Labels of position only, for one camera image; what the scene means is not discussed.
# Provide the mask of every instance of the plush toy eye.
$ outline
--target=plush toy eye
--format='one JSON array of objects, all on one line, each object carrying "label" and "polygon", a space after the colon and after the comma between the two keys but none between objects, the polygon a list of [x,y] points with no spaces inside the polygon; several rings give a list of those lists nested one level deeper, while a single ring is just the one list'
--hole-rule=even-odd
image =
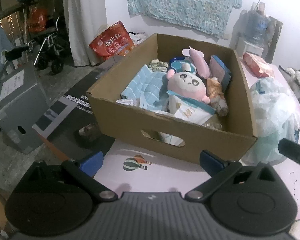
[{"label": "plush toy eye", "polygon": [[193,84],[194,86],[199,86],[199,81],[193,79],[193,80],[192,80],[192,84]]}]

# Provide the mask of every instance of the hot air balloon print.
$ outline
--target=hot air balloon print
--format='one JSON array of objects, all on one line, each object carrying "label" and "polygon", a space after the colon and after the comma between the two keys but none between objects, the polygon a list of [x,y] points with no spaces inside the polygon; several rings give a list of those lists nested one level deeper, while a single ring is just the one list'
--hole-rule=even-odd
[{"label": "hot air balloon print", "polygon": [[141,155],[135,155],[134,158],[136,159],[136,161],[139,163],[139,164],[149,164],[151,165],[152,162],[147,162]]},{"label": "hot air balloon print", "polygon": [[143,169],[143,170],[146,171],[148,169],[148,167],[139,164],[135,158],[131,157],[131,158],[128,158],[124,161],[123,169],[125,171],[134,171],[136,169]]}]

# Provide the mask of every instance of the white wall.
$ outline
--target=white wall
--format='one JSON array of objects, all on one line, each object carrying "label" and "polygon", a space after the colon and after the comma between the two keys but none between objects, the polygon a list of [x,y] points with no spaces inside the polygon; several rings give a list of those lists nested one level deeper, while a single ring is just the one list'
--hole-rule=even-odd
[{"label": "white wall", "polygon": [[[243,0],[240,10],[233,9],[225,30],[226,34],[232,34],[234,24],[243,9],[249,10],[252,2],[258,0]],[[262,0],[266,4],[266,14],[283,22],[282,32],[274,54],[273,64],[283,68],[294,67],[300,69],[300,0]],[[153,33],[165,33],[178,35],[196,40],[218,43],[229,46],[229,40],[211,38],[199,31],[168,24],[149,17],[131,17],[128,13],[127,0],[106,0],[106,16],[109,25],[121,20],[128,31]]]}]

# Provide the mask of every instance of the white curtain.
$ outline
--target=white curtain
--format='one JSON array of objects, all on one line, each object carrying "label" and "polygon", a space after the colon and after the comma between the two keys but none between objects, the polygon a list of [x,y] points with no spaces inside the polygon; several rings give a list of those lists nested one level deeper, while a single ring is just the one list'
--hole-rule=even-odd
[{"label": "white curtain", "polygon": [[89,44],[107,24],[105,0],[63,0],[63,6],[74,65],[99,63]]}]

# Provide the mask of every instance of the plush toy face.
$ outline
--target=plush toy face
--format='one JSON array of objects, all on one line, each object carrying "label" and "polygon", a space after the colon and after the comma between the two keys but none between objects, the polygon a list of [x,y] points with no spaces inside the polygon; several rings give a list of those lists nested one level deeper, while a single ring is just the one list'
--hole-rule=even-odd
[{"label": "plush toy face", "polygon": [[207,102],[206,87],[196,75],[190,72],[179,72],[168,78],[168,90],[184,97]]}]

